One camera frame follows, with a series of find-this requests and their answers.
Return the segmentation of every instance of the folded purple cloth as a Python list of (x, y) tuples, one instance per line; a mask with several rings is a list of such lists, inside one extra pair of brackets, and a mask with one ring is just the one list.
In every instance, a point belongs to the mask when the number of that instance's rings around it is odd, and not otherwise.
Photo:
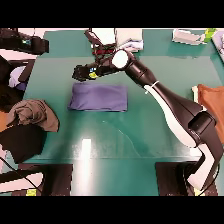
[(96, 111), (126, 111), (126, 86), (74, 83), (68, 109)]

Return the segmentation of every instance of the table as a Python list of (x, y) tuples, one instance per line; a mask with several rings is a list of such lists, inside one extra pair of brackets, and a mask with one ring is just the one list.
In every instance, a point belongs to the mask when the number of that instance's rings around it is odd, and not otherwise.
[[(144, 50), (136, 56), (172, 91), (193, 99), (194, 85), (223, 85), (223, 64), (212, 42), (174, 43), (172, 30), (144, 30), (143, 35)], [(124, 72), (95, 82), (128, 86), (127, 112), (68, 111), (74, 67), (94, 60), (90, 43), (83, 31), (46, 32), (44, 38), (50, 53), (37, 58), (24, 99), (44, 99), (60, 129), (48, 133), (42, 154), (26, 163), (74, 164), (71, 195), (158, 195), (155, 162), (198, 160), (169, 130), (155, 99)], [(12, 163), (10, 154), (7, 161)], [(223, 172), (222, 160), (219, 195), (224, 195)]]

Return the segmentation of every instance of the floor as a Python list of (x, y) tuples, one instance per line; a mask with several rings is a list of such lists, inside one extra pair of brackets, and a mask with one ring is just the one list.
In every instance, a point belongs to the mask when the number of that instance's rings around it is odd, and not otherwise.
[[(35, 28), (35, 35), (43, 37), (44, 33), (46, 31), (57, 31), (57, 30), (85, 30), (87, 28)], [(205, 28), (189, 28), (191, 30), (205, 30)], [(19, 32), (26, 33), (28, 35), (33, 35), (34, 34), (34, 28), (19, 28)], [(28, 58), (36, 58), (36, 55), (30, 55), (22, 52), (16, 52), (16, 51), (11, 51), (11, 50), (4, 50), (0, 49), (0, 55), (2, 55), (4, 58), (7, 60), (15, 60), (15, 59), (28, 59)], [(6, 114), (0, 112), (0, 131), (3, 131), (6, 126), (5, 126), (5, 119), (6, 119)], [(5, 152), (1, 149), (0, 145), (0, 156), (5, 157)], [(1, 173), (1, 168), (2, 168), (2, 162), (0, 161), (0, 173)]]

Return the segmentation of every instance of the robotic arm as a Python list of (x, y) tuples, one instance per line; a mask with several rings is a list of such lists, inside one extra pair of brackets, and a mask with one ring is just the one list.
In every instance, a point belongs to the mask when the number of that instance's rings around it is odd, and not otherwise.
[(187, 172), (187, 181), (203, 190), (212, 181), (213, 174), (223, 155), (223, 147), (215, 130), (216, 120), (202, 106), (171, 92), (156, 79), (152, 71), (134, 55), (125, 50), (86, 66), (77, 66), (73, 78), (79, 81), (119, 71), (125, 73), (146, 89), (163, 109), (170, 130), (187, 147), (198, 147), (202, 152), (199, 161)]

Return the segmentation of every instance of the brown floor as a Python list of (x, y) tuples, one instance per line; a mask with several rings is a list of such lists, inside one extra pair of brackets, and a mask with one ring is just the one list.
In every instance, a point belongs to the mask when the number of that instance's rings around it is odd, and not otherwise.
[[(6, 113), (3, 113), (0, 111), (0, 132), (4, 131), (6, 129)], [(0, 156), (5, 158), (5, 151), (2, 150), (2, 147), (0, 145)], [(0, 161), (0, 173), (2, 170), (2, 161)]]

